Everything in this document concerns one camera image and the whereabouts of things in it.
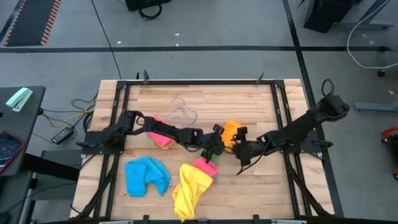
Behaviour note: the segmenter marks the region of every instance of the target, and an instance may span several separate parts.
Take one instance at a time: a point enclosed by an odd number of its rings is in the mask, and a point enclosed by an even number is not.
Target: floor mat
[[[45,45],[49,40],[60,3],[60,0],[24,0],[4,45]]]

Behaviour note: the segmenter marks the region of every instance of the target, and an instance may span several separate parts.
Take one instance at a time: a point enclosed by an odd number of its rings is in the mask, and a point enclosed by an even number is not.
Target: wooden tabletop
[[[116,80],[101,82],[91,130],[100,131],[108,126],[116,82]],[[296,119],[307,110],[303,88],[298,79],[285,80],[285,86],[292,118]],[[160,117],[167,117],[172,111],[170,101],[175,96],[183,98],[186,104],[197,112],[198,118],[192,127],[202,128],[205,133],[210,132],[215,123],[223,126],[231,119],[248,127],[248,139],[255,139],[278,128],[271,88],[268,85],[133,86],[130,90],[128,108],[139,110],[145,116],[157,114]],[[282,105],[279,90],[278,98]],[[164,196],[157,193],[154,185],[147,186],[145,197],[130,197],[127,194],[124,164],[142,156],[152,156],[163,162],[170,172],[172,185]],[[178,144],[169,150],[159,149],[146,134],[128,136],[124,154],[119,161],[111,219],[142,220],[143,215],[149,215],[150,219],[157,220],[178,219],[173,213],[174,202],[171,196],[173,189],[179,183],[178,170],[184,162],[191,163],[197,157],[197,152],[187,152]],[[325,210],[333,213],[321,161],[308,154],[302,154],[301,159],[308,189]],[[103,156],[97,155],[80,172],[73,202],[75,209],[82,210],[95,193],[102,161]],[[258,214],[260,218],[294,217],[282,154],[276,152],[263,157],[239,176],[236,176],[241,168],[239,160],[231,154],[222,154],[218,166],[220,168],[218,181],[201,196],[195,210],[195,218],[251,219],[253,214]],[[303,214],[302,197],[298,187],[296,189],[300,211]],[[101,214],[104,214],[107,192],[103,198],[105,199]]]

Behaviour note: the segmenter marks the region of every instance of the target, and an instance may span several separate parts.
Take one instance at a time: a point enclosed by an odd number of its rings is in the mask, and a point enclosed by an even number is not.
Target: blue cloth
[[[145,196],[147,184],[154,184],[160,195],[163,195],[171,181],[163,163],[152,157],[142,157],[124,165],[126,170],[127,192],[132,197]]]

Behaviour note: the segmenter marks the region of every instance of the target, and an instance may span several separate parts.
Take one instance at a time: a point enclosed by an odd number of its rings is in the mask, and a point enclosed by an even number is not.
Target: concrete floor
[[[303,28],[307,5],[297,9],[300,1],[289,0],[289,4],[301,46],[344,47],[348,29],[334,27],[327,34],[319,34]],[[346,19],[358,19],[373,1],[355,6]],[[113,47],[294,45],[281,0],[173,0],[164,5],[162,15],[154,21],[143,21],[138,14],[128,12],[123,0],[94,2]],[[0,27],[16,3],[17,0],[0,1]],[[377,18],[398,24],[393,10],[397,8],[398,1],[391,1]],[[398,27],[359,30],[353,34],[351,44],[398,44],[397,33]],[[48,44],[35,48],[107,46],[91,1],[63,0]],[[365,65],[384,66],[398,61],[396,52],[354,55]],[[302,78],[294,51],[116,52],[115,57],[125,79],[135,78],[143,69],[152,79],[257,78],[262,72],[264,78]],[[336,93],[350,106],[356,101],[398,101],[398,70],[379,78],[375,70],[357,66],[347,52],[303,52],[303,57],[316,100],[321,97],[322,81],[331,78]],[[42,107],[49,110],[73,109],[72,99],[89,100],[100,80],[119,77],[110,52],[0,53],[0,68],[2,80],[7,80],[0,86],[46,86]],[[51,115],[58,119],[70,116]],[[329,152],[346,217],[398,220],[398,181],[391,174],[394,161],[380,143],[380,132],[397,125],[396,121],[394,113],[351,110],[344,121],[323,125],[326,139],[335,144]],[[38,118],[34,133],[50,139],[56,132],[43,117]],[[33,136],[28,150],[39,155],[43,149],[78,149],[75,142],[84,138],[80,125],[78,133],[76,139],[59,146]],[[40,222],[67,219],[70,202],[37,203],[34,218]]]

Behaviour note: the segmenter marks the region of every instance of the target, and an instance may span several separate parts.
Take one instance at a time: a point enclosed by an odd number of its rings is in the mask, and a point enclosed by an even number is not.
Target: pink cloth
[[[155,118],[156,121],[161,121],[161,122],[167,124],[164,120],[162,120],[162,119],[160,118],[160,116],[155,115],[154,118]],[[165,137],[165,136],[162,136],[162,135],[159,135],[159,134],[156,134],[156,133],[146,132],[146,134],[147,134],[152,140],[154,140],[154,142],[156,142],[156,143],[158,144],[159,147],[164,147],[164,146],[170,144],[170,143],[173,141],[173,139],[171,139],[171,138],[169,138],[169,137]]]
[[[206,163],[206,159],[203,157],[193,161],[192,165],[202,170],[211,178],[214,178],[218,174],[218,167],[211,161],[209,161],[209,163]]]

